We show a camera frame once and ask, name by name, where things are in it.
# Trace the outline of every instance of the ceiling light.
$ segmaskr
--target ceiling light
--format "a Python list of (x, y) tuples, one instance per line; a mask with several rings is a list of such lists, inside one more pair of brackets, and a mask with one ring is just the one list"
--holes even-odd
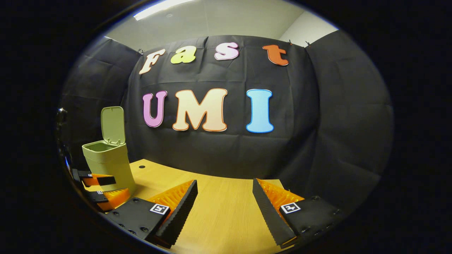
[(168, 9), (175, 5), (179, 5), (179, 4), (183, 4), (183, 3), (187, 3), (187, 2), (191, 2), (191, 1), (194, 1), (194, 0), (166, 0), (166, 1), (160, 2), (156, 5), (149, 7), (147, 9), (145, 9), (144, 11), (141, 11), (141, 12), (135, 14), (133, 17), (136, 20), (144, 19), (145, 17), (152, 15), (154, 13), (157, 13), (161, 10), (165, 10), (165, 9)]

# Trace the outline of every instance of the foam letter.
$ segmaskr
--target foam letter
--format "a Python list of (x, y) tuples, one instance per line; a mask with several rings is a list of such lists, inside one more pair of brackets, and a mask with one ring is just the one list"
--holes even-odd
[(274, 127), (268, 115), (268, 100), (272, 92), (264, 89), (251, 89), (246, 92), (251, 98), (251, 122), (246, 126), (249, 132), (271, 132)]
[(192, 90), (177, 92), (176, 97), (179, 99), (179, 105), (173, 129), (177, 131), (188, 130), (188, 124), (185, 122), (185, 114), (187, 114), (193, 129), (197, 130), (202, 118), (207, 114), (206, 122), (202, 125), (205, 131), (225, 131), (227, 125), (223, 121), (223, 99), (226, 95), (226, 89), (210, 89), (201, 104), (199, 104)]
[(285, 54), (286, 51), (283, 49), (280, 49), (277, 45), (268, 45), (262, 47), (263, 49), (267, 50), (268, 53), (268, 59), (277, 65), (288, 65), (289, 61), (286, 59), (281, 58), (281, 54)]
[(171, 58), (172, 64), (190, 63), (195, 60), (195, 46), (186, 46), (176, 50), (176, 54)]
[(145, 94), (143, 95), (143, 101), (144, 101), (144, 107), (143, 107), (143, 114), (144, 114), (144, 121), (146, 124), (150, 127), (157, 127), (163, 122), (163, 106), (165, 104), (165, 97), (167, 95), (166, 91), (160, 91), (155, 94), (157, 97), (157, 116), (153, 118), (151, 116), (151, 100), (152, 100), (152, 94)]
[(151, 70), (151, 65), (154, 65), (157, 60), (159, 59), (159, 56), (165, 54), (165, 49), (159, 50), (157, 52), (151, 53), (147, 55), (146, 62), (143, 65), (143, 68), (139, 72), (139, 74), (146, 73)]
[(239, 45), (235, 42), (225, 42), (218, 45), (215, 50), (218, 53), (215, 53), (214, 57), (217, 60), (230, 60), (239, 56), (239, 51), (236, 50)]

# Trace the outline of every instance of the blue letter i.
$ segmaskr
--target blue letter i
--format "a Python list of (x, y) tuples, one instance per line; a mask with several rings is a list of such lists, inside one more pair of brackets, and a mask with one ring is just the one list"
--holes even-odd
[(264, 89), (251, 89), (246, 92), (251, 98), (251, 122), (246, 126), (249, 132), (271, 132), (274, 127), (268, 115), (268, 99), (272, 92)]

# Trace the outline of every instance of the green trash can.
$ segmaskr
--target green trash can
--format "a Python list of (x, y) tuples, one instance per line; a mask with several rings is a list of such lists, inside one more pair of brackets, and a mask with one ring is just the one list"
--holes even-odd
[(82, 146), (89, 169), (93, 174), (115, 177), (116, 183), (104, 185), (102, 190), (129, 188), (132, 196), (136, 186), (127, 156), (124, 110), (121, 107), (103, 108), (100, 123), (104, 140)]

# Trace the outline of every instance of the ceiling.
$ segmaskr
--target ceiling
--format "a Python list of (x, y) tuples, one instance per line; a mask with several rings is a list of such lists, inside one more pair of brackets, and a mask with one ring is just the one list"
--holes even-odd
[(304, 12), (284, 0), (195, 0), (136, 21), (118, 23), (106, 36), (144, 51), (169, 42), (211, 35), (279, 39)]

